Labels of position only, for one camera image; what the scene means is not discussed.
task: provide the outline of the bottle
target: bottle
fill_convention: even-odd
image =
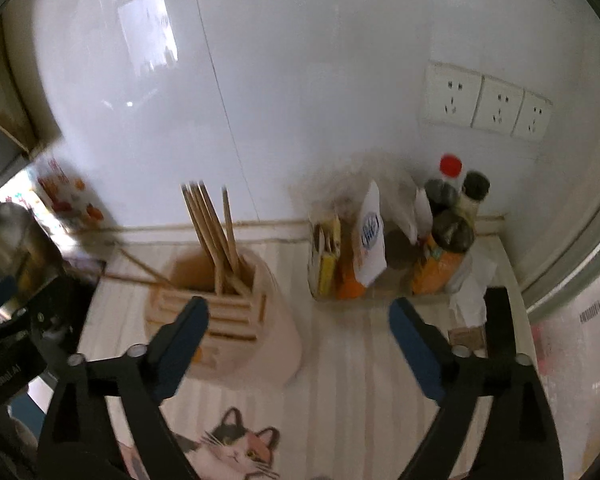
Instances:
[[[440,171],[424,185],[433,216],[452,208],[458,201],[458,175],[462,171],[462,162],[455,155],[443,155],[440,158]]]
[[[489,179],[483,174],[469,171],[454,208],[443,211],[433,219],[431,234],[411,282],[414,294],[439,292],[454,275],[474,243],[475,218],[489,187]]]

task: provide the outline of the cat ear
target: cat ear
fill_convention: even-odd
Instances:
[[[222,417],[222,424],[242,427],[242,414],[238,408],[229,408]]]
[[[273,451],[278,446],[278,442],[280,441],[280,432],[276,428],[272,428],[269,426],[262,431],[256,433],[256,436],[264,442],[265,446],[269,448],[269,450]]]

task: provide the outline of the white outlet panel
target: white outlet panel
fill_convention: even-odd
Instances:
[[[513,136],[539,142],[546,133],[553,110],[551,101],[526,91]]]
[[[471,126],[482,76],[446,64],[430,63],[423,116],[435,123]]]
[[[522,88],[485,76],[472,126],[511,135],[524,95]]]

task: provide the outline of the white tissue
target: white tissue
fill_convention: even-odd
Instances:
[[[496,262],[474,244],[449,281],[448,292],[457,289],[461,283],[460,289],[451,295],[449,307],[456,315],[462,317],[467,327],[482,326],[487,321],[484,293],[495,275],[496,268]]]

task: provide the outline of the barcode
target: barcode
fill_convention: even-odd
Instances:
[[[587,310],[580,314],[580,322],[586,323],[587,321],[592,320],[600,313],[600,300],[597,300],[593,305],[591,305]]]

